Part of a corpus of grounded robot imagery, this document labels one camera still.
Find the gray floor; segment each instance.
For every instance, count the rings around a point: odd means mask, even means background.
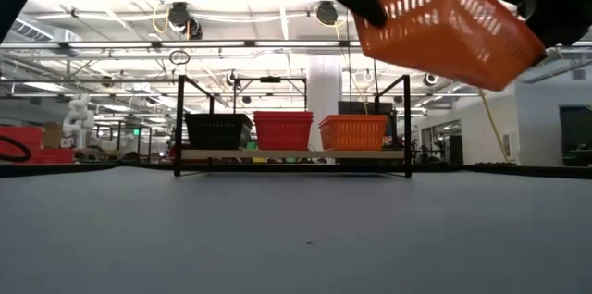
[[[0,179],[0,293],[592,293],[592,182]]]

